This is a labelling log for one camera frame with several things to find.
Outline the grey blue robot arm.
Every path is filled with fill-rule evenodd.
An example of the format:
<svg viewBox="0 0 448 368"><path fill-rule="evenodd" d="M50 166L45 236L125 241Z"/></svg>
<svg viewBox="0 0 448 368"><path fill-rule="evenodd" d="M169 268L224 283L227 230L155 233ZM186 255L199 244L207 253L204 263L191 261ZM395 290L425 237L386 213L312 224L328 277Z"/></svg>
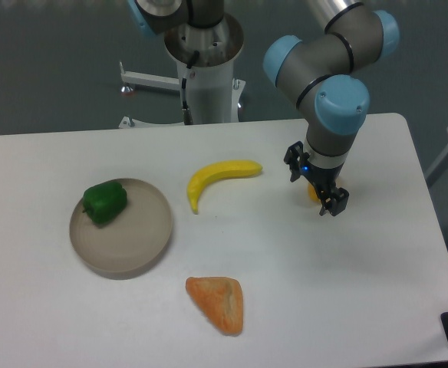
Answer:
<svg viewBox="0 0 448 368"><path fill-rule="evenodd" d="M233 121L233 67L244 34L224 2L131 1L128 6L143 33L164 36L177 67L183 122ZM308 124L305 139L285 154L292 180L307 179L321 212L338 215L349 194L336 181L370 106L367 88L352 74L392 54L400 30L391 14L371 11L360 1L311 1L309 7L324 34L311 43L293 35L279 38L262 65Z"/></svg>

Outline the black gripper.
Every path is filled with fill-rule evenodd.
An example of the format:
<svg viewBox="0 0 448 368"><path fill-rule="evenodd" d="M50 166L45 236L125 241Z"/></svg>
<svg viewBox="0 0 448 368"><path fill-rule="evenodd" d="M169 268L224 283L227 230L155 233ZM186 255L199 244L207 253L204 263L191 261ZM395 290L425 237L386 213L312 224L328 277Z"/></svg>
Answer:
<svg viewBox="0 0 448 368"><path fill-rule="evenodd" d="M318 198L321 202L320 216L327 212L336 216L346 209L350 193L346 189L336 186L336 179L343 167L342 164L332 168L320 167L313 163L311 155L304 151L301 141L287 148L284 163L291 173L290 182L295 182L304 176L318 190Z"/></svg>

